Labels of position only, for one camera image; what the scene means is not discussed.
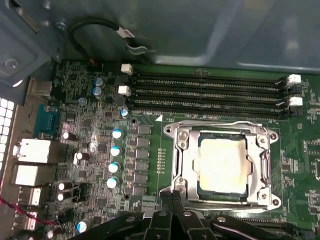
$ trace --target chip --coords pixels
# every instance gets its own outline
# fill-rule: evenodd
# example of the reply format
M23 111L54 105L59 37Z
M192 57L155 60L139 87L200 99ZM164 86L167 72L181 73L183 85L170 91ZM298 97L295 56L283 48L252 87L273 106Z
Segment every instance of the chip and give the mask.
M149 166L149 162L147 161L136 161L134 170L136 171L147 171Z
M82 127L83 128L90 128L91 127L92 121L90 119L86 119L82 122Z
M317 214L317 208L315 206L310 207L310 213L311 214Z
M93 217L93 224L101 224L101 222L102 222L102 217L100 216Z
M83 170L81 170L81 171L79 171L79 178L86 178L86 176L87 176L87 172L86 171L83 171Z
M129 141L129 146L136 146L137 145L137 141L136 140L130 140Z
M135 173L133 182L135 184L146 184L148 180L148 175L144 173Z
M89 143L83 142L83 143L81 143L81 147L82 147L83 149L87 149L87 148L89 147Z
M136 157L136 152L135 151L129 151L128 152L128 157L135 158Z
M138 126L138 134L139 135L150 135L151 134L151 126L139 125Z
M107 151L107 145L105 143L100 143L97 147L98 152L106 152Z
M124 193L125 194L132 194L134 189L132 187L125 187L124 188Z
M145 137L138 137L136 142L138 147L149 147L150 145L150 139Z
M105 207L107 205L107 199L105 198L98 198L96 201L96 205L98 207Z
M149 151L145 149L137 149L135 151L135 156L138 159L148 159L149 158Z
M66 120L67 120L67 121L74 121L75 118L76 118L76 114L73 113L73 112L66 114Z
M104 102L106 104L112 104L114 102L114 99L110 96L107 96L105 99L104 99Z
M131 134L138 134L138 129L136 129L136 128L131 128L131 129L130 129L130 133L131 133Z
M146 195L147 188L145 186L134 186L133 195L134 196L144 196Z

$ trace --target mounting hole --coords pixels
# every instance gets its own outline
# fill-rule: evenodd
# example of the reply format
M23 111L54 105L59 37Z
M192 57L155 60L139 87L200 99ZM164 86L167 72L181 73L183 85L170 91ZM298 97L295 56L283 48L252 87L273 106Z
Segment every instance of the mounting hole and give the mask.
M165 129L165 131L166 131L168 134L171 133L171 132L172 132L172 127L168 126L168 127Z
M277 199L273 199L272 200L272 204L275 205L275 206L278 206L279 205L279 201Z

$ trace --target integrated circuit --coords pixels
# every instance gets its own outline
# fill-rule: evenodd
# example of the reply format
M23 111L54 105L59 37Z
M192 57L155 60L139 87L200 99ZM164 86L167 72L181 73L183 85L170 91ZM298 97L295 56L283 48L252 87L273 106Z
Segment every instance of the integrated circuit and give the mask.
M138 147L149 147L150 139L146 137L138 137L136 140L136 145Z
M149 151L145 149L137 149L135 151L135 157L138 159L148 159L149 158Z
M135 184L146 184L148 181L148 175L144 173L135 173L133 182Z
M86 119L86 120L82 121L82 125L81 126L83 128L90 128L91 124L92 124L92 121L90 119Z
M96 205L98 207L105 207L107 205L107 200L105 198L98 198L96 200Z
M101 224L101 222L102 222L101 216L94 216L93 217L93 224L98 225L98 224Z
M151 126L149 125L139 125L138 126L138 135L150 135Z
M132 194L134 196L144 196L146 195L147 188L145 186L134 186Z
M105 143L99 143L97 150L98 152L105 153L107 151L107 145Z
M79 171L79 178L86 178L87 177L87 172L84 170Z
M76 114L74 112L68 112L66 114L67 121L74 121L76 119Z
M147 171L149 166L149 162L147 161L136 161L134 170L136 171Z

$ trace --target capacitor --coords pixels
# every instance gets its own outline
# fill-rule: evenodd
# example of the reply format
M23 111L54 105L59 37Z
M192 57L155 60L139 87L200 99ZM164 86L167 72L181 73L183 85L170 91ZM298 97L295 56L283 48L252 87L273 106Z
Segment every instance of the capacitor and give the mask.
M122 150L119 146L113 146L110 149L110 154L114 157L119 156L121 154Z
M55 226L53 229L49 230L46 233L46 237L48 239L53 239L54 237L56 237L57 235L61 234L63 231L61 226Z
M78 224L76 225L76 230L81 234L85 231L87 231L90 227L90 221L87 218L82 219Z
M96 86L92 89L92 94L97 98L100 99L104 96L102 89L99 86Z
M96 85L97 87L100 87L101 89L105 87L104 80L101 77L96 77L94 79L94 85Z
M63 191L63 192L60 192L56 198L61 202L63 200L66 200L66 199L69 199L72 197L72 194L70 191Z
M62 134L62 138L64 140L70 140L70 141L75 141L77 140L77 136L71 132L68 132L68 131L65 131L63 134Z
M110 163L108 166L108 170L112 174L118 172L120 168L121 168L120 164L116 161Z
M59 185L58 185L58 189L59 189L60 191L72 189L73 187L74 187L73 183L72 183L72 182L69 182L69 181L67 181L67 182L61 182L61 183L59 183Z
M80 106L83 107L83 106L85 106L87 104L87 99L85 97L80 97L78 99L78 103L79 103Z
M107 181L106 181L106 186L109 189L114 189L119 183L119 179L115 176L110 177Z
M120 111L120 114L124 119L126 119L128 117L128 115L129 115L128 108L127 107L122 108L121 111Z
M114 129L112 132L112 137L114 139L120 139L123 135L124 133L119 128Z
M90 158L90 154L87 152L77 152L75 157L78 160L88 160Z

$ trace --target dimm slot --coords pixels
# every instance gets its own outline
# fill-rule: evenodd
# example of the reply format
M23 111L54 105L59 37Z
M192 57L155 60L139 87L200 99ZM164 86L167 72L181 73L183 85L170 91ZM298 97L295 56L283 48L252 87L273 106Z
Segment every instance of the dimm slot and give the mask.
M197 83L215 83L215 84L228 84L241 85L241 86L259 86L259 87L270 87L277 88L275 83L279 80L267 80L267 79L253 79L253 78L236 78L236 77L221 77L221 76L201 76L201 75L190 75L190 74L172 74L172 73L154 73L154 72L139 72L137 74L138 79L160 79L177 81L182 80L188 82Z
M238 88L238 87L215 87L215 86L196 86L196 85L161 85L161 84L137 84L132 86L133 89L137 90L154 90L154 91L179 91L188 93L199 93L199 94L228 94L238 95L244 97L265 97L265 98L278 98L278 92L272 92L263 88Z
M285 117L283 112L274 112L268 110L257 111L252 109L221 109L207 107L189 107L189 106L172 106L160 104L137 103L129 106L130 110L140 111L161 111L164 113L188 113L197 115L218 115L226 117L243 117L243 118L261 118L261 119L280 119Z
M278 101L275 100L257 100L257 99L245 99L240 97L205 97L205 96L185 96L185 95L159 95L159 94L145 94L137 93L135 101L160 101L160 102L182 102L190 104L200 105L231 105L236 107L252 107L252 108L268 108L268 109L283 109L285 104L276 106Z

